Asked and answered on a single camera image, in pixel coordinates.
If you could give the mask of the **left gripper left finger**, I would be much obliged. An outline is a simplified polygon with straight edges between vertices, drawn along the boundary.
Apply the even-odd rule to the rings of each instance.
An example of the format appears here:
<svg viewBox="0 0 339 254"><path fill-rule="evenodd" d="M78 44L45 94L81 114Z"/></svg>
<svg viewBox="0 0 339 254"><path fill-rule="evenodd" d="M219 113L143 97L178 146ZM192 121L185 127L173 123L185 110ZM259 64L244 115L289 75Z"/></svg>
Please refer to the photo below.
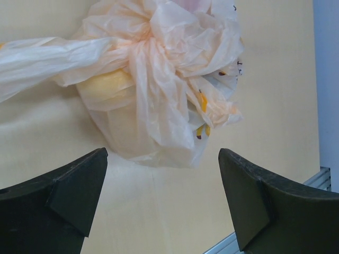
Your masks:
<svg viewBox="0 0 339 254"><path fill-rule="evenodd" d="M1 189L1 253L80 253L108 166L106 148Z"/></svg>

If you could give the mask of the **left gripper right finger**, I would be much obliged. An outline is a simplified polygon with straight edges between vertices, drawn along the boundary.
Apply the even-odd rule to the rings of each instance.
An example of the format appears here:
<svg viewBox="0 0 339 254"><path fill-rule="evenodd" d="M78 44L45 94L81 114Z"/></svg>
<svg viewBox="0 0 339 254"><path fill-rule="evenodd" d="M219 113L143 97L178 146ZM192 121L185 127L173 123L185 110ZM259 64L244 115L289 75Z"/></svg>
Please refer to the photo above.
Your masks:
<svg viewBox="0 0 339 254"><path fill-rule="evenodd" d="M338 193L287 179L229 149L218 160L240 251L338 253Z"/></svg>

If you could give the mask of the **translucent printed plastic bag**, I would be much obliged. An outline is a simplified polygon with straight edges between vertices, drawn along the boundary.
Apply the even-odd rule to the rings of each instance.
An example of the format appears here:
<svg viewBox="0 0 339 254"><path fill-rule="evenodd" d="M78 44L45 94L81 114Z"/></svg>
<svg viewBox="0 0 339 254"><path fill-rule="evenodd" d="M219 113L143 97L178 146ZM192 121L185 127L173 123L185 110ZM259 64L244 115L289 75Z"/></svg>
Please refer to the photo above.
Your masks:
<svg viewBox="0 0 339 254"><path fill-rule="evenodd" d="M233 1L99 1L69 40L1 44L1 101L43 81L76 86L123 69L133 97L106 110L83 102L112 150L145 166L191 168L212 129L242 118L229 98L243 49Z"/></svg>

